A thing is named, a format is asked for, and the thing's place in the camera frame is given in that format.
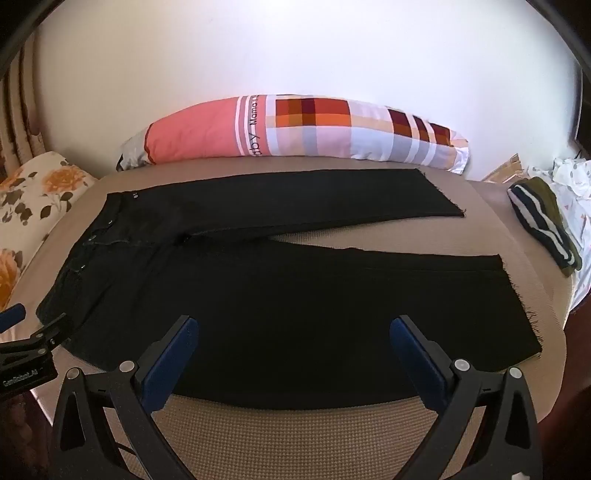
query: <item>blue gripper pad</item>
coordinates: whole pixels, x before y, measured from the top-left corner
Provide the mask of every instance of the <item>blue gripper pad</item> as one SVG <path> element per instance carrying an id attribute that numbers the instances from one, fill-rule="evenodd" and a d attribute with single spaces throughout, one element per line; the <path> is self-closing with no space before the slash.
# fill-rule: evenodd
<path id="1" fill-rule="evenodd" d="M 155 359 L 152 368 L 145 374 L 140 385 L 139 398 L 146 412 L 152 413 L 164 408 L 166 400 L 173 392 L 174 386 L 197 346 L 198 336 L 197 320 L 187 317 L 162 354 Z"/>
<path id="2" fill-rule="evenodd" d="M 0 313 L 0 333 L 6 332 L 8 329 L 14 327 L 17 323 L 23 321 L 27 315 L 25 307 L 22 303 L 10 307 Z"/>
<path id="3" fill-rule="evenodd" d="M 390 324 L 390 344 L 425 408 L 441 414 L 447 408 L 447 382 L 427 351 L 401 319 Z"/>

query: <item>curtain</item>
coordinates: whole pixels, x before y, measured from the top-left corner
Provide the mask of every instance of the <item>curtain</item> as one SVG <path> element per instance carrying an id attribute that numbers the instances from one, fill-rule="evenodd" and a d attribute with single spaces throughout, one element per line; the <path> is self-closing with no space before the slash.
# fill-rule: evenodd
<path id="1" fill-rule="evenodd" d="M 27 39 L 0 80 L 0 180 L 46 151 L 33 82 L 36 36 Z"/>

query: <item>white fabric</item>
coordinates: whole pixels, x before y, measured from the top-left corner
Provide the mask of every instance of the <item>white fabric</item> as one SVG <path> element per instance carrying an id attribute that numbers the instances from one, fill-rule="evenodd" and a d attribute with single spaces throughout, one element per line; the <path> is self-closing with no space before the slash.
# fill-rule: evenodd
<path id="1" fill-rule="evenodd" d="M 583 263 L 573 274 L 572 310 L 591 290 L 591 160 L 556 159 L 552 170 L 530 167 L 528 175 L 543 179 L 556 195 L 564 229 Z"/>

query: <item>pillow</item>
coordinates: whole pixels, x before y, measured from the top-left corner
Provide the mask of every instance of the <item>pillow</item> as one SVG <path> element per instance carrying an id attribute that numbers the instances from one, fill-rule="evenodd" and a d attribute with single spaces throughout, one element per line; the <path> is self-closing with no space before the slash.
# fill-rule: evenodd
<path id="1" fill-rule="evenodd" d="M 0 183 L 0 311 L 51 229 L 94 182 L 61 155 L 48 152 Z"/>
<path id="2" fill-rule="evenodd" d="M 158 120 L 123 145 L 117 170 L 249 155 L 397 161 L 458 174 L 470 156 L 458 133 L 385 106 L 252 95 L 200 103 Z"/>

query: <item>white wall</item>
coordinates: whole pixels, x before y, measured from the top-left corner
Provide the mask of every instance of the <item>white wall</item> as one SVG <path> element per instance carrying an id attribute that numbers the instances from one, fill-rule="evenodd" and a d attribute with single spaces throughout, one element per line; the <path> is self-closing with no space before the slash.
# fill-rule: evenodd
<path id="1" fill-rule="evenodd" d="M 97 176 L 186 106 L 313 93 L 458 130 L 480 179 L 571 153 L 576 72 L 525 0 L 66 0 L 41 27 L 38 92 L 49 146 Z"/>

